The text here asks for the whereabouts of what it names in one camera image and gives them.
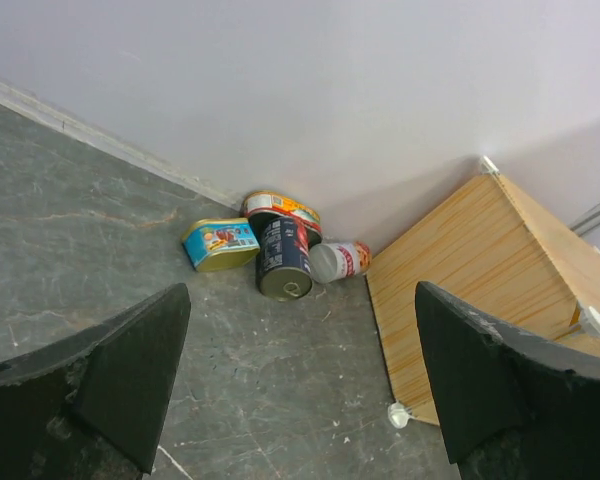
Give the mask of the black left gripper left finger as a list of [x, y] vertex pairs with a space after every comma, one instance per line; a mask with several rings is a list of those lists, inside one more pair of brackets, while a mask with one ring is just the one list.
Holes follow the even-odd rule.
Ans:
[[0, 479], [151, 472], [189, 324], [177, 283], [114, 317], [0, 362]]

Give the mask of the dark blue round can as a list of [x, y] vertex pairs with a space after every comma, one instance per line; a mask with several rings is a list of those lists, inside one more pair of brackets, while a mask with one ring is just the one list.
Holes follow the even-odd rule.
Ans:
[[280, 302], [306, 296], [313, 280], [304, 225], [291, 217], [278, 217], [264, 227], [259, 243], [256, 283], [260, 293]]

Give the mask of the blue rectangular luncheon meat tin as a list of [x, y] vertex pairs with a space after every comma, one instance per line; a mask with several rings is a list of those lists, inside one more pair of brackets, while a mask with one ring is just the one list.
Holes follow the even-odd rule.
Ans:
[[242, 267], [260, 251], [247, 218], [212, 218], [194, 222], [181, 243], [197, 272]]

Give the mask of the oval red fish tin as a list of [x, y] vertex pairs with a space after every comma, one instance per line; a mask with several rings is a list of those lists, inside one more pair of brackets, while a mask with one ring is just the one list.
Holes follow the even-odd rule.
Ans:
[[299, 220], [307, 230], [310, 247], [323, 240], [321, 218], [312, 208], [285, 195], [270, 190], [258, 190], [246, 196], [241, 207], [242, 215], [249, 220], [256, 236], [264, 227], [279, 217]]

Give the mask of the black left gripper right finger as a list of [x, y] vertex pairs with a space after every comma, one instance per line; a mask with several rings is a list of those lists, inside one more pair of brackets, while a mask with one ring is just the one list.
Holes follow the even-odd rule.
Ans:
[[600, 358], [421, 281], [415, 311], [450, 463], [464, 479], [600, 479]]

